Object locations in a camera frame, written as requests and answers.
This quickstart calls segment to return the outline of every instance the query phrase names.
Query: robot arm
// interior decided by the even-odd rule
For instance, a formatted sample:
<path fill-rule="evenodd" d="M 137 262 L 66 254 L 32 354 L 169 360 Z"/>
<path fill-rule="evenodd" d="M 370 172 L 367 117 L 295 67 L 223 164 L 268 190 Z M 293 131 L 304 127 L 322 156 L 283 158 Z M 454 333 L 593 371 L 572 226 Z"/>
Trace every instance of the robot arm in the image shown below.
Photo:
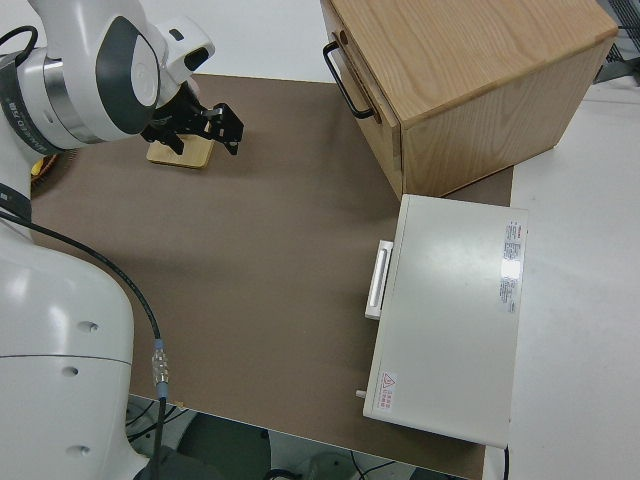
<path fill-rule="evenodd" d="M 48 154 L 143 133 L 182 153 L 177 134 L 196 134 L 236 153 L 240 120 L 225 104 L 204 108 L 187 83 L 214 53 L 191 20 L 152 25 L 130 0 L 29 3 L 49 45 L 5 76 L 17 74 L 14 90 L 21 98 L 11 103 L 24 103 L 30 124 L 30 131 L 17 133 L 32 148 Z M 4 63 L 5 70 L 14 67 Z"/>
<path fill-rule="evenodd" d="M 10 385 L 0 476 L 147 478 L 157 463 L 124 432 L 133 348 L 124 292 L 92 265 L 34 245 L 16 218 L 29 226 L 30 170 L 42 156 L 141 132 L 178 152 L 185 133 L 235 153 L 243 126 L 224 104 L 202 107 L 189 86 L 214 52 L 190 20 L 151 25 L 135 0 L 30 4 L 49 45 L 34 48 L 31 27 L 0 39 L 32 34 L 23 52 L 0 56 L 0 379 Z"/>

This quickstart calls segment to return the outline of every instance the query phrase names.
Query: drawer handle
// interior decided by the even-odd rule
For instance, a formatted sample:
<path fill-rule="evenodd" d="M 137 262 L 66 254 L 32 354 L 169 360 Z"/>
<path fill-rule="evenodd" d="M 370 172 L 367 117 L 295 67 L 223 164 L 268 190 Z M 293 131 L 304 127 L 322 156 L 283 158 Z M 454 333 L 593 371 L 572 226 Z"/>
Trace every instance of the drawer handle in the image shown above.
<path fill-rule="evenodd" d="M 364 316 L 372 320 L 380 320 L 380 315 L 382 314 L 382 299 L 387 285 L 389 262 L 391 261 L 392 251 L 393 242 L 380 240 L 378 245 L 378 254 L 376 255 L 376 266 L 373 270 L 371 286 L 369 287 L 367 308 L 364 312 Z"/>
<path fill-rule="evenodd" d="M 351 100 L 351 97 L 347 93 L 347 89 L 344 88 L 344 84 L 342 83 L 342 80 L 340 80 L 340 77 L 338 76 L 338 72 L 333 66 L 331 59 L 329 58 L 329 54 L 334 50 L 337 50 L 338 48 L 340 48 L 340 44 L 336 41 L 333 41 L 328 45 L 326 45 L 322 49 L 322 55 L 324 56 L 324 61 L 327 62 L 327 67 L 329 67 L 329 71 L 331 72 L 331 75 L 333 75 L 333 79 L 338 84 L 338 88 L 340 89 L 342 96 L 347 102 L 347 105 L 349 105 L 349 110 L 351 110 L 351 113 L 353 113 L 353 116 L 360 119 L 372 117 L 375 114 L 375 111 L 373 110 L 373 108 L 368 108 L 366 110 L 358 110 L 356 108 L 356 106 L 353 103 L 353 100 Z"/>

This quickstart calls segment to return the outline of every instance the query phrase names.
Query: black metal handle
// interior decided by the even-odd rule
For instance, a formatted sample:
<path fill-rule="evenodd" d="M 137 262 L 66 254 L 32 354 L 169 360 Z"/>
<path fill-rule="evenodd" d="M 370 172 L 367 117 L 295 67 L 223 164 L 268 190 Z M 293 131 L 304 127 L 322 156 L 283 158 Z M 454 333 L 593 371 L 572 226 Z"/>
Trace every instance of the black metal handle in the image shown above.
<path fill-rule="evenodd" d="M 351 97 L 347 93 L 347 89 L 344 88 L 344 84 L 342 83 L 342 80 L 340 80 L 340 77 L 338 76 L 338 72 L 336 72 L 336 68 L 333 66 L 333 63 L 329 58 L 329 54 L 334 50 L 337 50 L 338 48 L 340 48 L 340 44 L 336 41 L 333 41 L 330 44 L 326 45 L 322 49 L 322 55 L 324 56 L 324 61 L 327 62 L 327 67 L 329 67 L 329 71 L 331 72 L 331 75 L 333 75 L 333 79 L 338 84 L 338 88 L 340 89 L 342 96 L 347 102 L 347 105 L 349 105 L 349 110 L 351 110 L 351 113 L 353 113 L 353 116 L 360 119 L 372 117 L 375 114 L 375 111 L 373 110 L 373 108 L 368 108 L 367 110 L 358 110 L 356 108 L 356 106 L 353 103 L 353 100 L 351 100 Z"/>

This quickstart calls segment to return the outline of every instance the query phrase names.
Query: wooden block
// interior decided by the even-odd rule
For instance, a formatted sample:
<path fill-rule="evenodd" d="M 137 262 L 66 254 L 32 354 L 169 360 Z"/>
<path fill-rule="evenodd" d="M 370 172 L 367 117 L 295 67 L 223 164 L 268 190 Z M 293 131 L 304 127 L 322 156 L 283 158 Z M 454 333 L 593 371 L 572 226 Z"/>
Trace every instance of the wooden block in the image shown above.
<path fill-rule="evenodd" d="M 398 198 L 443 196 L 555 146 L 617 33 L 593 0 L 321 4 Z"/>
<path fill-rule="evenodd" d="M 209 163 L 213 152 L 213 140 L 206 140 L 197 135 L 178 135 L 184 142 L 182 155 L 160 142 L 153 142 L 147 151 L 147 160 L 174 167 L 204 168 Z"/>

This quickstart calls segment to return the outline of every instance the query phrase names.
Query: white appliance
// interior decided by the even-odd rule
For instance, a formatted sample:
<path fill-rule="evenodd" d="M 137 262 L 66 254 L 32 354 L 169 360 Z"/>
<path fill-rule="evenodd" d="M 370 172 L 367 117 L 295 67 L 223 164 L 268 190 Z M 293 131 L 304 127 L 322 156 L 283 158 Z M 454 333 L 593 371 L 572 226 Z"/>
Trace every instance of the white appliance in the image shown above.
<path fill-rule="evenodd" d="M 402 197 L 367 304 L 380 326 L 365 416 L 506 447 L 527 217 Z"/>

